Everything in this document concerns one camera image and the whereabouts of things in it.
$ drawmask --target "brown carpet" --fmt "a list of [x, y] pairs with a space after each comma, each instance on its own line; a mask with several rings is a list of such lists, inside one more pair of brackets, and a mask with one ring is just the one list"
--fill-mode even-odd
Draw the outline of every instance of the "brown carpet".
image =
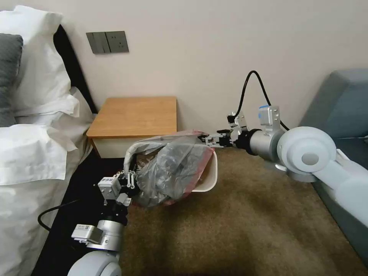
[[242, 150], [216, 152], [210, 192], [130, 208], [123, 275], [368, 275], [310, 184]]

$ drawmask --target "black floor mat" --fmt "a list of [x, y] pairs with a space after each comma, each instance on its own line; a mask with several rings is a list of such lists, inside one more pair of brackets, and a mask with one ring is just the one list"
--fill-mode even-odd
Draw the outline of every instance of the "black floor mat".
[[75, 261], [90, 251], [84, 244], [74, 241], [71, 234], [78, 223], [97, 225], [103, 206], [97, 183], [104, 176], [112, 176], [122, 169], [123, 160], [102, 159], [92, 151], [78, 166], [62, 204], [75, 199], [80, 201], [59, 209], [32, 276], [66, 276]]

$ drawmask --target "clear plastic bag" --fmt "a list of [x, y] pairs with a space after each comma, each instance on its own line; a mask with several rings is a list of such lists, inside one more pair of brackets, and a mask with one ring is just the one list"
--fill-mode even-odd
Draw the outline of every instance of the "clear plastic bag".
[[158, 150], [137, 171], [141, 189], [136, 201], [150, 207], [160, 203], [172, 204], [188, 195], [202, 175], [213, 149], [204, 145], [198, 131], [178, 132], [175, 135], [156, 136], [134, 143], [126, 152], [124, 170], [129, 170], [134, 154], [150, 154]]

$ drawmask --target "white bed sheet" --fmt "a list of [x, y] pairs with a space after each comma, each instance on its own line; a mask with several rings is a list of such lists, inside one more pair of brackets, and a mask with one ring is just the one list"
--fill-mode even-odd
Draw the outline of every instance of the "white bed sheet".
[[[84, 158], [90, 153], [85, 133], [93, 121], [88, 104], [77, 89], [71, 93], [79, 100], [79, 117], [58, 112], [50, 115], [18, 117], [18, 123], [49, 125], [67, 135], [76, 145], [67, 155], [66, 177], [64, 180], [39, 180], [0, 186], [4, 206], [12, 210], [12, 216], [0, 214], [0, 275], [30, 275], [46, 241], [48, 232], [38, 225], [37, 216], [44, 210], [61, 203], [69, 180]], [[52, 225], [56, 212], [43, 216], [47, 225]]]

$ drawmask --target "power outlet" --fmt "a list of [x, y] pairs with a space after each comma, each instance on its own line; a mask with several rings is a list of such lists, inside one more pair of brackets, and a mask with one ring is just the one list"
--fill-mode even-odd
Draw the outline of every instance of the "power outlet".
[[111, 53], [128, 53], [128, 43], [124, 31], [105, 32]]

